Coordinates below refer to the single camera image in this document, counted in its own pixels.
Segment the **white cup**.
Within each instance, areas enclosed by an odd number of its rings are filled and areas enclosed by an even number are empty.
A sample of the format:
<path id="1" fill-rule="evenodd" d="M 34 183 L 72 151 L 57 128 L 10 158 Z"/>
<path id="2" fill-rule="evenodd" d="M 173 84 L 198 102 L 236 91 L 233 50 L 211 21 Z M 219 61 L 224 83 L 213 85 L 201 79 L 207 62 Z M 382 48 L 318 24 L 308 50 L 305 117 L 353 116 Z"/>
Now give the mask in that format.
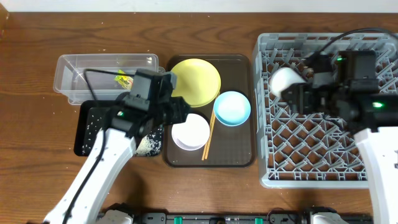
<path id="1" fill-rule="evenodd" d="M 280 97 L 282 91 L 292 84 L 305 82 L 306 81 L 293 69 L 283 67 L 272 74 L 269 80 L 269 88 L 274 96 Z"/>

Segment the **white rice bowl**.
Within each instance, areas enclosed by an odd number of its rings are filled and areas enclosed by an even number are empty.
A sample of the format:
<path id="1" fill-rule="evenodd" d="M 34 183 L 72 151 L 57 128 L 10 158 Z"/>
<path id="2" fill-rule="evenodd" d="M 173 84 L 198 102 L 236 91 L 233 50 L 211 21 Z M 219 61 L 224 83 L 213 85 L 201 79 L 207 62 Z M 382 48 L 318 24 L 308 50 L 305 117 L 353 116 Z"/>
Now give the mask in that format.
<path id="1" fill-rule="evenodd" d="M 172 126 L 172 139 L 181 149 L 195 151 L 203 147 L 210 137 L 210 126 L 199 114 L 190 113 L 184 123 Z"/>

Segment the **yellow plate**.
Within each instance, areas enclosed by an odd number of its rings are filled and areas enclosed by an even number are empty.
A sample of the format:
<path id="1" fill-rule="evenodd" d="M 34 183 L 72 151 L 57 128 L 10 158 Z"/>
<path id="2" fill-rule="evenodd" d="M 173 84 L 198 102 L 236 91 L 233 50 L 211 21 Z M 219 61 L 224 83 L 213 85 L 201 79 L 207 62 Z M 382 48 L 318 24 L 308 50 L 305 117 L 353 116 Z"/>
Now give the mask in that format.
<path id="1" fill-rule="evenodd" d="M 171 72 L 177 77 L 172 97 L 181 96 L 192 108 L 212 102 L 221 89 L 220 73 L 206 60 L 190 58 L 176 64 Z"/>

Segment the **green snack wrapper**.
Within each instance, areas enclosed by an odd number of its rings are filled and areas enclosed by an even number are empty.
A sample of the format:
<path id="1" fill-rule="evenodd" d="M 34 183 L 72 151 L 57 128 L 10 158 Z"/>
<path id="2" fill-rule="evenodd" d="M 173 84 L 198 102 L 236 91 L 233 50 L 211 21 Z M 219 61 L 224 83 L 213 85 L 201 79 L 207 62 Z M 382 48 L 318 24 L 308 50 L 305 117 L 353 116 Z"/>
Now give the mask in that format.
<path id="1" fill-rule="evenodd" d="M 122 70 L 118 70 L 118 75 L 115 76 L 116 81 L 125 90 L 130 90 L 133 86 L 133 77 L 126 76 L 126 73 Z"/>

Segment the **light blue bowl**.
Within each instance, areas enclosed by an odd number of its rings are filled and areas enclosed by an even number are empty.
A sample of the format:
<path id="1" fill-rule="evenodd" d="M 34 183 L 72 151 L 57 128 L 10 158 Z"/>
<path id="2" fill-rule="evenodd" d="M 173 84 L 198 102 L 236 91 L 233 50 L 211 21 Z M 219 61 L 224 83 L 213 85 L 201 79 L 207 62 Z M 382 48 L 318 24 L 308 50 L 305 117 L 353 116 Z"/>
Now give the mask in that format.
<path id="1" fill-rule="evenodd" d="M 238 91 L 226 91 L 220 94 L 213 105 L 216 119 L 229 127 L 240 126 L 251 114 L 249 100 Z"/>

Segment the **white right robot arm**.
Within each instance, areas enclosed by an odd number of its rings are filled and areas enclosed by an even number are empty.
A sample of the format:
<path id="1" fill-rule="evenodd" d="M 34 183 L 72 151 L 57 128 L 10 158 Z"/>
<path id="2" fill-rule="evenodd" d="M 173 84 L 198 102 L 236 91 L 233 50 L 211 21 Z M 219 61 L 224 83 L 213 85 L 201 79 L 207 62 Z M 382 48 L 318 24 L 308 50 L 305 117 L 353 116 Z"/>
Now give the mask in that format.
<path id="1" fill-rule="evenodd" d="M 329 56 L 309 61 L 311 81 L 280 68 L 271 77 L 271 92 L 294 113 L 346 122 L 366 169 L 374 223 L 397 223 L 397 95 L 380 93 L 375 52 L 340 51 L 336 62 L 333 78 Z"/>

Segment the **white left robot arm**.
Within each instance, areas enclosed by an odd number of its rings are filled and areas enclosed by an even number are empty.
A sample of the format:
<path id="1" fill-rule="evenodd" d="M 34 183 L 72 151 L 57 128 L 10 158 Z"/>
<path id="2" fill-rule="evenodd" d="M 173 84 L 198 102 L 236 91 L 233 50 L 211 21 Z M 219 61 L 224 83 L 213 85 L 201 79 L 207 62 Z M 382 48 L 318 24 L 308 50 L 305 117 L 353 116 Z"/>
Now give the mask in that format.
<path id="1" fill-rule="evenodd" d="M 116 177 L 136 153 L 139 140 L 158 126 L 185 122 L 190 106 L 179 97 L 148 102 L 142 110 L 139 101 L 97 101 L 107 107 L 103 128 L 79 173 L 61 201 L 45 216 L 45 223 L 96 223 L 105 198 Z"/>

